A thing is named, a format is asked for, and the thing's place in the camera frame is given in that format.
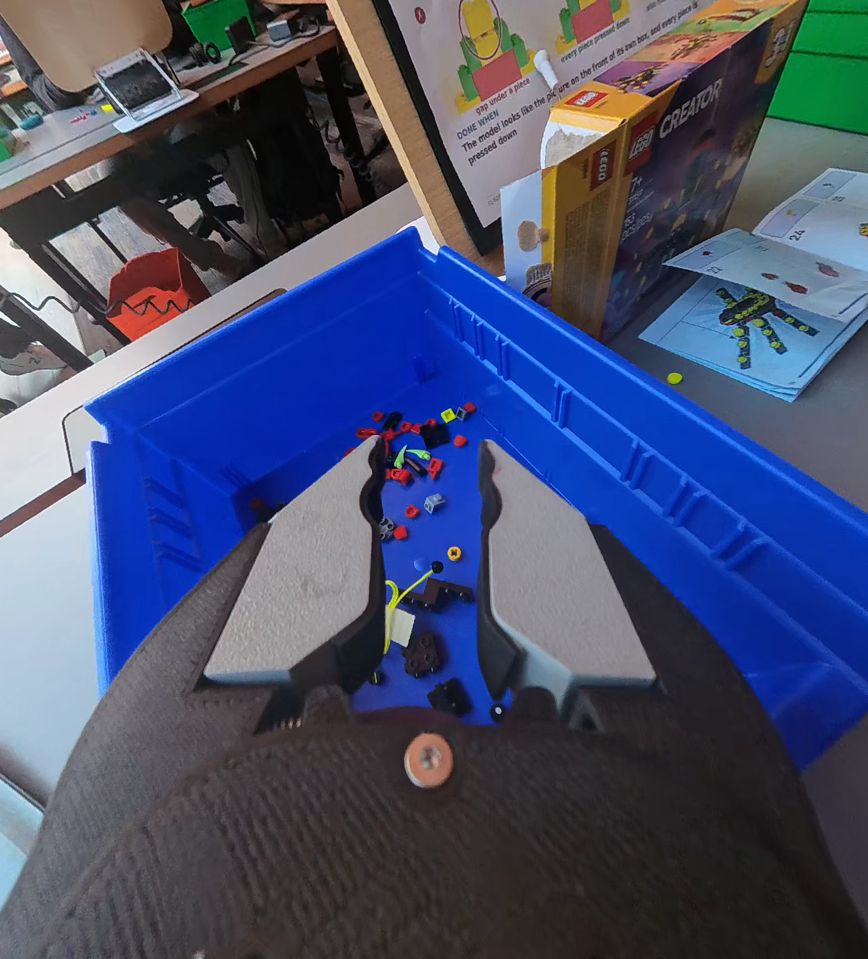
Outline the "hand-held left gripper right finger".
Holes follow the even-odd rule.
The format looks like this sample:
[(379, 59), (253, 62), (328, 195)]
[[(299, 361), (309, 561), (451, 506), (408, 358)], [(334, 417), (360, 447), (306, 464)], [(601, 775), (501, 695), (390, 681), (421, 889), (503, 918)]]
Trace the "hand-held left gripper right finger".
[(488, 693), (645, 690), (656, 670), (589, 522), (495, 441), (478, 447), (477, 660)]

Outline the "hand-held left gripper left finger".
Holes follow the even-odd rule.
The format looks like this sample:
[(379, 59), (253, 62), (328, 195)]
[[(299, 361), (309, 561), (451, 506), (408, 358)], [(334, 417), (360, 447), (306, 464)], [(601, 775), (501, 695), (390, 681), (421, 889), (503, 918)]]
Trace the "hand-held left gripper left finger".
[(384, 461), (383, 440), (369, 438), (274, 516), (207, 681), (299, 697), (320, 686), (353, 693), (368, 681), (385, 644)]

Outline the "blue plastic bin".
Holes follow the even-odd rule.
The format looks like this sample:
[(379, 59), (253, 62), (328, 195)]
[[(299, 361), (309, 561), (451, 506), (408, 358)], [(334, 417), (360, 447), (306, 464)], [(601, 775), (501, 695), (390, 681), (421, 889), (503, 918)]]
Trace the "blue plastic bin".
[(383, 486), (421, 560), (476, 586), (477, 446), (604, 525), (710, 631), (799, 768), (868, 712), (868, 515), (459, 256), (395, 234), (87, 407), (99, 692), (256, 524), (379, 430), (474, 405), (440, 476)]

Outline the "pile of lego pieces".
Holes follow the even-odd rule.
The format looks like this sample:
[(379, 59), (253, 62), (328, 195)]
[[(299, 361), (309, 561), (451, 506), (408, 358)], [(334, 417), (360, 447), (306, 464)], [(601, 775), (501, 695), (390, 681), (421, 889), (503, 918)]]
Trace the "pile of lego pieces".
[[(432, 412), (423, 399), (345, 416), (327, 445), (319, 443), (278, 467), (248, 506), (258, 519), (266, 519), (257, 526), (265, 537), (281, 509), (363, 441), (380, 437), (385, 455), (380, 492), (385, 644), (379, 667), (350, 693), (352, 705), (359, 713), (419, 707), (468, 722), (499, 723), (510, 695), (491, 698), (476, 647), (481, 537), (477, 447), (495, 434), (478, 422), (472, 404), (449, 422), (425, 417)], [(260, 685), (272, 693), (260, 731), (299, 726), (305, 696)]]

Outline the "lego instruction booklet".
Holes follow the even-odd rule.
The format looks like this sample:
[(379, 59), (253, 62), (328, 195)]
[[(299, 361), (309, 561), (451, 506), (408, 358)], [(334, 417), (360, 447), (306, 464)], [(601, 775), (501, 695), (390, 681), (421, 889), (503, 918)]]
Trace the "lego instruction booklet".
[(640, 339), (794, 401), (868, 321), (868, 173), (828, 169), (664, 265), (697, 280)]

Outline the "yellow purple lego box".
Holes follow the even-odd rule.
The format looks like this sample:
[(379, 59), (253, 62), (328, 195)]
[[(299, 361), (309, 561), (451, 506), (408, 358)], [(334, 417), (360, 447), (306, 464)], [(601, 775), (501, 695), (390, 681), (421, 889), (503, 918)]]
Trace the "yellow purple lego box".
[(551, 311), (600, 342), (720, 232), (807, 2), (713, 2), (556, 102), (540, 162)]

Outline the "orange plastic bin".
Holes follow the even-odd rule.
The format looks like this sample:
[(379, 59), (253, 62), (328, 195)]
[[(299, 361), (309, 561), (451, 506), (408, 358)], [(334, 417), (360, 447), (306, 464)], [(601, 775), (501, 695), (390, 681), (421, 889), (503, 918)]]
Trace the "orange plastic bin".
[(132, 258), (110, 280), (107, 317), (136, 342), (210, 297), (175, 247)]

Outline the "printed instruction poster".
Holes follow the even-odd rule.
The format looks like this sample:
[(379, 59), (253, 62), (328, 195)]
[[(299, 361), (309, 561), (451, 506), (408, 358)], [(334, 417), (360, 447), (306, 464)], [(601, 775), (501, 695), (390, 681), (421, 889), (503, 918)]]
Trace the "printed instruction poster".
[[(536, 172), (550, 106), (710, 5), (707, 1), (380, 1), (418, 113), (432, 125), (471, 233), (500, 228), (500, 191)], [(551, 92), (533, 56), (548, 52)]]

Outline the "wooden poster board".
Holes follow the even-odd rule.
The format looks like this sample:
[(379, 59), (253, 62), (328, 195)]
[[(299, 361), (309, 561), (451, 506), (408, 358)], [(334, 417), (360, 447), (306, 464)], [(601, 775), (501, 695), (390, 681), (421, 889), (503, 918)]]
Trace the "wooden poster board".
[(329, 1), (328, 8), (434, 239), (476, 266), (502, 276), (499, 228), (470, 232), (473, 213), (456, 202), (451, 190), (455, 179), (452, 167), (443, 150), (430, 140), (428, 133), (435, 128), (426, 126), (418, 113), (376, 4)]

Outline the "long background desk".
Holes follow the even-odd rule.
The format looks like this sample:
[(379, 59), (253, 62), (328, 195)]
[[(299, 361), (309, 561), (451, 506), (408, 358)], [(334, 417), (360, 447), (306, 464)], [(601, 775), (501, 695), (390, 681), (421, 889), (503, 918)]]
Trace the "long background desk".
[[(133, 189), (153, 188), (164, 178), (172, 181), (222, 148), (271, 133), (285, 113), (284, 107), (274, 104), (273, 91), (269, 89), (272, 80), (311, 59), (316, 60), (325, 82), (343, 144), (354, 149), (355, 157), (363, 159), (354, 115), (341, 80), (340, 49), (340, 33), (333, 26), (280, 46), (260, 44), (238, 63), (239, 70), (206, 81), (195, 99), (129, 133), (117, 131), (108, 114), (77, 124), (71, 121), (73, 111), (49, 115), (18, 153), (0, 162), (0, 227), (88, 312), (94, 323), (113, 332), (120, 342), (126, 342), (107, 320), (106, 295), (75, 270), (50, 241), (116, 207)], [(136, 180), (126, 185), (106, 180), (72, 198), (62, 196), (58, 185), (68, 177), (138, 148), (176, 124), (204, 117), (216, 106), (254, 89), (260, 89), (260, 93), (251, 94), (234, 114), (222, 117), (219, 130), (171, 145), (169, 159), (160, 160), (156, 170), (140, 172)]]

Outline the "tablet on white stand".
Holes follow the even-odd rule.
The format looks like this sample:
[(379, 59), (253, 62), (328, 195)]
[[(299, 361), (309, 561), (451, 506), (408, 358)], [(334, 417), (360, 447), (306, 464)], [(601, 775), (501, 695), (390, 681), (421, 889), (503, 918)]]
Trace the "tablet on white stand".
[(194, 102), (196, 90), (182, 88), (144, 50), (122, 56), (94, 72), (97, 85), (120, 111), (114, 123), (122, 134), (135, 132)]

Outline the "green plastic bin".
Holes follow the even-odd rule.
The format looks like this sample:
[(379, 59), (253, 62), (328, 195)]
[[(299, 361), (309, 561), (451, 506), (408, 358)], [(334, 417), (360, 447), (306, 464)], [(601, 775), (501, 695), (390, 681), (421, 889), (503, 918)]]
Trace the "green plastic bin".
[(768, 112), (868, 136), (868, 1), (810, 1)]

